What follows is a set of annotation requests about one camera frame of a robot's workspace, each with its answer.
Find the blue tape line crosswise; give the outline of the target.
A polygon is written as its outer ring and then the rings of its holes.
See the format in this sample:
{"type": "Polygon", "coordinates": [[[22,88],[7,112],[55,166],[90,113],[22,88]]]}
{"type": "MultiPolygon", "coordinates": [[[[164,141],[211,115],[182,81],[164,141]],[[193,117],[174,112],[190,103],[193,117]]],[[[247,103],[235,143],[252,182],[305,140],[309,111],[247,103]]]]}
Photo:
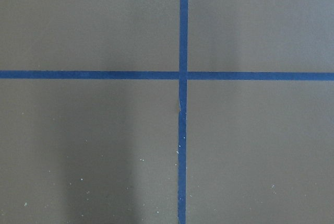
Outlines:
{"type": "Polygon", "coordinates": [[[333,81],[333,73],[318,72],[159,72],[88,70],[2,70],[1,79],[135,79],[135,80],[302,80],[333,81]]]}

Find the blue tape line lengthwise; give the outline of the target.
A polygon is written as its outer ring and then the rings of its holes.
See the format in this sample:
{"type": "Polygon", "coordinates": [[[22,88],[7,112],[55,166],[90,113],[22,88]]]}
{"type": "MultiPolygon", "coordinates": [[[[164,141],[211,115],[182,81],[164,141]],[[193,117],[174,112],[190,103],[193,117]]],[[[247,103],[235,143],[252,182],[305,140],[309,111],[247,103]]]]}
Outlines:
{"type": "Polygon", "coordinates": [[[186,123],[187,123],[187,57],[188,57],[188,0],[180,0],[178,76],[178,223],[186,222],[186,123]]]}

